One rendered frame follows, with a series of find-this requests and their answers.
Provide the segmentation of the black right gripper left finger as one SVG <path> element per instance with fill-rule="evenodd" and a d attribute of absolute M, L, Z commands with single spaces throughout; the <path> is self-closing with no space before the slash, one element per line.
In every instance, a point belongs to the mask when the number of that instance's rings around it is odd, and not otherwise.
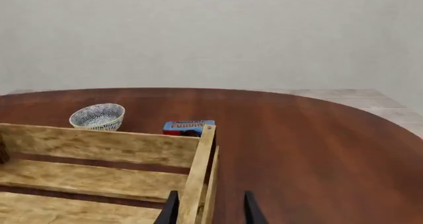
<path fill-rule="evenodd" d="M 173 190 L 170 192 L 163 209 L 153 224 L 176 224 L 179 209 L 178 192 Z"/>

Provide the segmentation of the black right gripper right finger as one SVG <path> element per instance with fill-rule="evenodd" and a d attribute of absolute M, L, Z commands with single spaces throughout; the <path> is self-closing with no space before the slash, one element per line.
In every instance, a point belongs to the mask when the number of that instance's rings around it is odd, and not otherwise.
<path fill-rule="evenodd" d="M 246 224 L 269 224 L 251 191 L 245 192 L 244 212 Z"/>

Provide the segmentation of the wooden slat tray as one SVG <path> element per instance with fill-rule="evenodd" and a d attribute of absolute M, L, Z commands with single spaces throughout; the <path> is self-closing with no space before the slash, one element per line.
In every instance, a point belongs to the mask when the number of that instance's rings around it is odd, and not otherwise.
<path fill-rule="evenodd" d="M 200 137 L 0 124 L 0 224 L 212 224 L 219 147 Z"/>

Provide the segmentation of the blue pudding box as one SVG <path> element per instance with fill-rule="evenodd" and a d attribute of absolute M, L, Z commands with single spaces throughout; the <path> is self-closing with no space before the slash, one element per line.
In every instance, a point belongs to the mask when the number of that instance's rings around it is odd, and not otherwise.
<path fill-rule="evenodd" d="M 171 121 L 163 126 L 163 134 L 200 137 L 205 125 L 214 126 L 214 120 Z"/>

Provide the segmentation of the blue patterned white bowl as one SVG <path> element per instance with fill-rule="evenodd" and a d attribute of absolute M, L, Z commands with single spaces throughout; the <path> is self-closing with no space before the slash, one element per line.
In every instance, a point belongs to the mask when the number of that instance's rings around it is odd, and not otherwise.
<path fill-rule="evenodd" d="M 69 123 L 77 129 L 117 131 L 125 112 L 126 109 L 119 104 L 94 104 L 74 112 L 69 117 Z"/>

